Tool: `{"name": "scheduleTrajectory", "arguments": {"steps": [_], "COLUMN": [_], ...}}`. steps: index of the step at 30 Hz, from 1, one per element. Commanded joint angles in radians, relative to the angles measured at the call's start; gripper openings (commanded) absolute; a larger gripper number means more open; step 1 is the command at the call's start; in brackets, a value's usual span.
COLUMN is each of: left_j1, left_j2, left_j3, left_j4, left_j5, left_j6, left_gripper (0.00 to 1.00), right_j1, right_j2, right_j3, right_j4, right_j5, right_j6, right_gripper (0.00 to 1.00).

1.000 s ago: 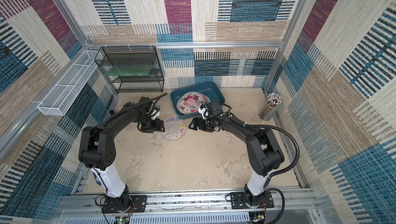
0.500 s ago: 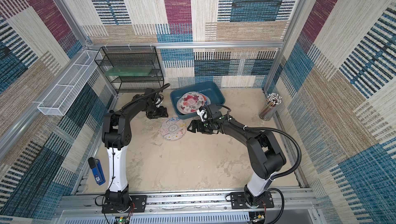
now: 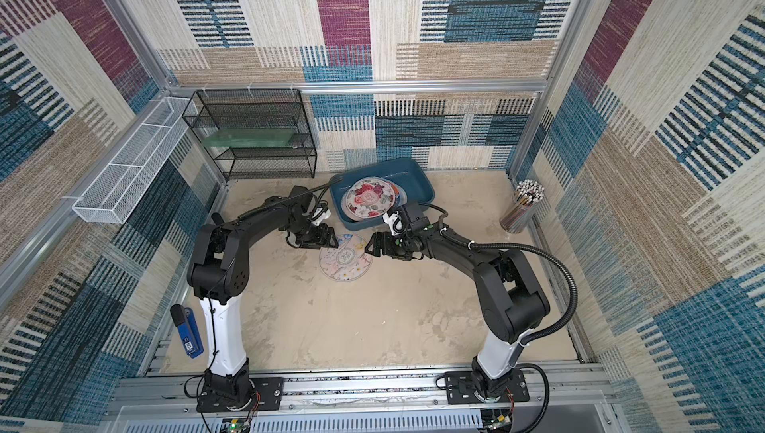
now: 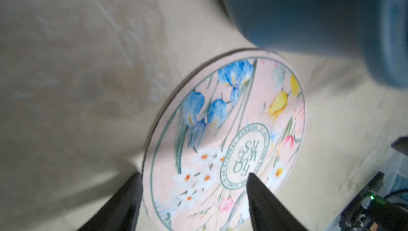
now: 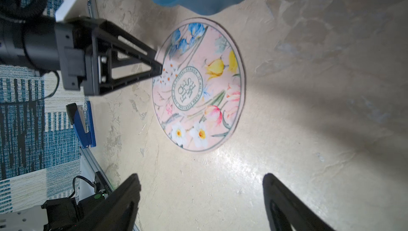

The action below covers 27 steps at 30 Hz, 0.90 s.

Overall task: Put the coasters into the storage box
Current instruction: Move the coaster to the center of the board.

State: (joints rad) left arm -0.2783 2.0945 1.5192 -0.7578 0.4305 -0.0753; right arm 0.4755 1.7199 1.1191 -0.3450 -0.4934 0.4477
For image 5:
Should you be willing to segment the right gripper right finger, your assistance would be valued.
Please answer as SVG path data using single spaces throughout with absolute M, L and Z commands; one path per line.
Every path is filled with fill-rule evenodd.
M 266 174 L 262 186 L 266 214 L 272 231 L 333 230 L 275 175 Z

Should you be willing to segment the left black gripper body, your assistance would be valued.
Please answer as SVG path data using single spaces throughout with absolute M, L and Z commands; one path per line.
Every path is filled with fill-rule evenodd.
M 78 17 L 54 25 L 64 89 L 84 90 L 86 96 L 99 96 L 96 47 L 93 31 L 106 20 Z

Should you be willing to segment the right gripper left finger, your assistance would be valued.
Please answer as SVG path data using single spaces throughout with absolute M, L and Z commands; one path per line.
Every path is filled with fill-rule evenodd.
M 130 175 L 106 200 L 73 225 L 71 231 L 131 231 L 140 201 L 141 184 Z

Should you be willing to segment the pale pastel cartoon coaster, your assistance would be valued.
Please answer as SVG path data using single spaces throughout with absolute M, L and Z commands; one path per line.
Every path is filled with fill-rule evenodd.
M 166 136 L 189 152 L 214 150 L 234 133 L 245 103 L 245 69 L 235 41 L 218 23 L 190 18 L 175 27 L 156 60 L 156 117 Z

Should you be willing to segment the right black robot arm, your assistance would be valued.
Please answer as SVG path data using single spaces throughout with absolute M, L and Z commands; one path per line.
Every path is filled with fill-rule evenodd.
M 269 226 L 272 231 L 331 231 L 276 176 L 266 174 L 262 182 Z M 141 184 L 130 175 L 107 199 L 97 193 L 80 202 L 74 198 L 48 200 L 42 205 L 46 231 L 131 231 L 140 201 Z

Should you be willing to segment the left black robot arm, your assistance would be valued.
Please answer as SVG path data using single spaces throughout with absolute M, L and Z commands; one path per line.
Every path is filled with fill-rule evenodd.
M 61 74 L 66 90 L 101 96 L 160 76 L 156 51 L 110 21 L 81 15 L 88 0 L 1 0 L 1 64 Z

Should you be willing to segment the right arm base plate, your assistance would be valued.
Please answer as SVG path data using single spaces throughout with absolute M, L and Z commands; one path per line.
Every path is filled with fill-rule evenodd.
M 112 193 L 112 186 L 105 178 L 104 173 L 97 171 L 95 172 L 95 181 L 94 181 L 95 193 L 102 193 L 104 195 L 110 195 Z

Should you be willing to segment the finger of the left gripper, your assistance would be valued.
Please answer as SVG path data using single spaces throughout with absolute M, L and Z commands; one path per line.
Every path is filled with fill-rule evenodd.
M 163 66 L 155 60 L 156 51 L 118 28 L 107 32 L 92 31 L 92 94 L 105 95 L 128 85 L 162 74 Z M 143 64 L 147 71 L 113 77 L 115 68 Z

